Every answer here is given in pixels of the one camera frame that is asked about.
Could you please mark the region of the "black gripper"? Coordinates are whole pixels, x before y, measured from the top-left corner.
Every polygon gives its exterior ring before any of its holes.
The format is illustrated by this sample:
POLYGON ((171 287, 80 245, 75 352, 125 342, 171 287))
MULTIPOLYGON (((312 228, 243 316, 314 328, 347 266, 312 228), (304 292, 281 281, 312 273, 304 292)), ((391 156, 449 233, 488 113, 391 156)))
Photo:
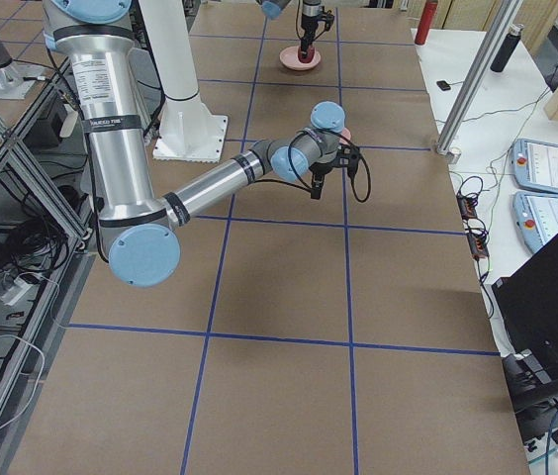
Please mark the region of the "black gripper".
POLYGON ((302 14, 300 17, 301 39, 300 48, 305 49, 312 45, 319 25, 319 15, 308 16, 302 14))
POLYGON ((321 199, 325 177, 334 169, 334 160, 325 163, 315 162, 309 167, 312 174, 310 194, 313 200, 321 199))

